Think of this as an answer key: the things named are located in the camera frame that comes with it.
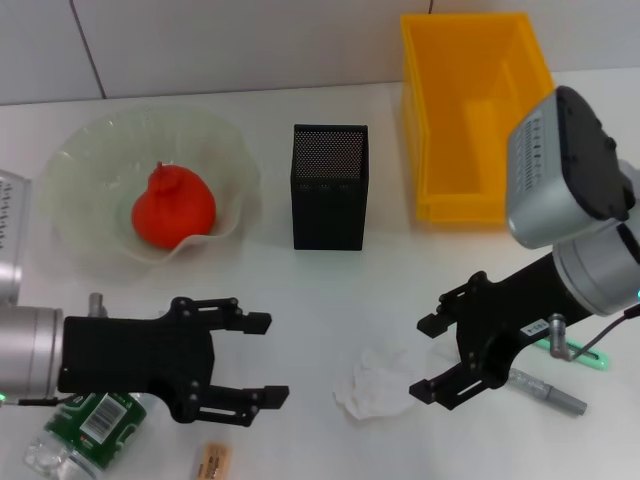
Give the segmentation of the yellow plastic bin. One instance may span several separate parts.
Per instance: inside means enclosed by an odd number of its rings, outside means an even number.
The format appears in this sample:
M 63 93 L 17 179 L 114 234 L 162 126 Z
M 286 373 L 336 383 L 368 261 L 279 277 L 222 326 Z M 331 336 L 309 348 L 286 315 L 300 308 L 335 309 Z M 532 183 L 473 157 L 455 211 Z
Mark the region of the yellow plastic bin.
M 443 228 L 503 225 L 508 136 L 553 89 L 528 15 L 406 14 L 401 31 L 417 219 Z

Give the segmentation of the mint green utility knife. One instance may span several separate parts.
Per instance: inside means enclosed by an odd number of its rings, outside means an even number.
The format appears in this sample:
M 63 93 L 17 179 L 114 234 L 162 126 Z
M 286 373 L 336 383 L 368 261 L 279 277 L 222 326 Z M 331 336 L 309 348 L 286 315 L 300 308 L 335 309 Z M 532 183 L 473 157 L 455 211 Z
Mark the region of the mint green utility knife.
M 550 342 L 547 338 L 537 341 L 535 343 L 535 346 L 545 351 L 550 350 Z M 581 344 L 573 342 L 571 340 L 567 341 L 566 346 L 571 354 L 575 354 L 582 348 Z M 598 371 L 607 371 L 609 369 L 609 357 L 606 354 L 593 349 L 589 349 L 584 354 L 579 356 L 576 359 L 576 362 Z

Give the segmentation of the small tan wrapped candy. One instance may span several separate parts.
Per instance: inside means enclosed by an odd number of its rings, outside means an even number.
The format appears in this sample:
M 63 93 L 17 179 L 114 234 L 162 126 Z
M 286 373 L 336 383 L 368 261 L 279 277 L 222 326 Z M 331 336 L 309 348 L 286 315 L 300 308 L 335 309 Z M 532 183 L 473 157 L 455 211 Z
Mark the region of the small tan wrapped candy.
M 195 480 L 228 480 L 232 449 L 221 443 L 207 443 L 200 455 Z

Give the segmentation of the grey marker pen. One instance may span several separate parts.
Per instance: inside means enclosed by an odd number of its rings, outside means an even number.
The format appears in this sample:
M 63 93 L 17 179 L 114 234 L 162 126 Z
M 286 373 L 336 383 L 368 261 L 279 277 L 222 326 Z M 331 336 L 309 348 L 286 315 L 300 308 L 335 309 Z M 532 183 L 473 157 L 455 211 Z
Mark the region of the grey marker pen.
M 587 410 L 586 402 L 515 368 L 509 371 L 508 384 L 573 416 L 582 416 Z

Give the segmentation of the white paper ball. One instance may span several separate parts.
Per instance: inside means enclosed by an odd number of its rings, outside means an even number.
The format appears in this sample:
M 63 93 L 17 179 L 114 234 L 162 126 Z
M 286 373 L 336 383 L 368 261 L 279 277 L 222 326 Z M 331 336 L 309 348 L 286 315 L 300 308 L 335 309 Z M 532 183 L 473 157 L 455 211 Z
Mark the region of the white paper ball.
M 406 351 L 365 349 L 335 383 L 333 396 L 358 421 L 392 417 L 415 404 L 416 372 Z

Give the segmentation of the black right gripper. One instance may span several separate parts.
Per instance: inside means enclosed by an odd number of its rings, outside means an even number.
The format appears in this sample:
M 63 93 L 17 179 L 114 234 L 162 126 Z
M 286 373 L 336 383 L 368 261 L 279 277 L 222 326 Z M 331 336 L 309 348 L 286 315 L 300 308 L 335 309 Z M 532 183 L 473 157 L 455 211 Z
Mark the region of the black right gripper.
M 417 400 L 453 410 L 483 391 L 504 385 L 516 356 L 548 334 L 526 330 L 559 314 L 568 326 L 584 319 L 584 307 L 562 282 L 551 254 L 493 282 L 483 271 L 442 294 L 435 312 L 417 328 L 436 338 L 456 325 L 460 362 L 409 387 Z

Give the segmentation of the black mesh pen holder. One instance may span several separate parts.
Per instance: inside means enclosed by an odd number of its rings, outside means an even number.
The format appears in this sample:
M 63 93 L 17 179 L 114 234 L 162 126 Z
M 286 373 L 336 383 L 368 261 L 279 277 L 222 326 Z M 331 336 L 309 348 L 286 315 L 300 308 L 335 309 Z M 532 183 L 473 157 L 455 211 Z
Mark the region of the black mesh pen holder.
M 296 250 L 360 251 L 368 187 L 367 126 L 294 126 L 290 188 Z

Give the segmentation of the clear green-label water bottle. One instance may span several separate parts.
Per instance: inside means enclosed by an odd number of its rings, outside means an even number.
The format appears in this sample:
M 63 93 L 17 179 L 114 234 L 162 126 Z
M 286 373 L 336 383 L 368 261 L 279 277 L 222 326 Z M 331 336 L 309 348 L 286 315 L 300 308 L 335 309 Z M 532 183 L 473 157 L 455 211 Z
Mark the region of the clear green-label water bottle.
M 150 404 L 141 393 L 79 396 L 57 407 L 23 463 L 39 480 L 102 480 L 142 427 Z

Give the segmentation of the clear wavy glass fruit plate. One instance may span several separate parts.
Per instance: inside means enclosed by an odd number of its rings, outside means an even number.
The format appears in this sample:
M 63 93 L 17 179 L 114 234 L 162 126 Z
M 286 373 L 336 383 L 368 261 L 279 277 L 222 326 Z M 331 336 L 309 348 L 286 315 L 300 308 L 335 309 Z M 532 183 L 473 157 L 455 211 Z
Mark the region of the clear wavy glass fruit plate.
M 207 234 L 169 250 L 142 240 L 131 223 L 134 203 L 158 164 L 197 174 L 218 212 Z M 258 166 L 235 125 L 194 106 L 143 104 L 105 115 L 72 134 L 48 161 L 37 204 L 78 257 L 160 265 L 231 235 L 259 190 Z

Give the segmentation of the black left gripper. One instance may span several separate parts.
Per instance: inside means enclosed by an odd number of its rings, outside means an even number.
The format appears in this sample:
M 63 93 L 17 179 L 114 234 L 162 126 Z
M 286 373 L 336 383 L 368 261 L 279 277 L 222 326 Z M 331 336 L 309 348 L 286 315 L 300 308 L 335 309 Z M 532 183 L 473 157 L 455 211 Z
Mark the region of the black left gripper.
M 244 313 L 235 297 L 172 301 L 156 319 L 64 319 L 57 389 L 63 393 L 147 393 L 178 423 L 249 427 L 261 410 L 278 410 L 288 386 L 234 389 L 210 385 L 210 331 L 264 335 L 268 313 Z

